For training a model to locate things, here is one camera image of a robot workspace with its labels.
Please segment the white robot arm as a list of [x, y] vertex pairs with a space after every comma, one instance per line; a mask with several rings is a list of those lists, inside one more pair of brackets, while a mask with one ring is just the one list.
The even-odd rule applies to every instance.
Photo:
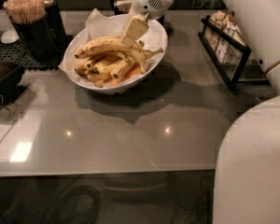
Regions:
[[280, 0], [223, 0], [275, 96], [246, 111], [217, 156], [213, 224], [280, 224]]

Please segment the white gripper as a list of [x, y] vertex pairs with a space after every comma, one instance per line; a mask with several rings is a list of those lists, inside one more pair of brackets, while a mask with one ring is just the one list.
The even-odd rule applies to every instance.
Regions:
[[147, 20], [157, 20], [170, 8], [174, 0], [133, 0], [129, 17], [123, 25], [120, 42], [131, 46], [149, 28]]

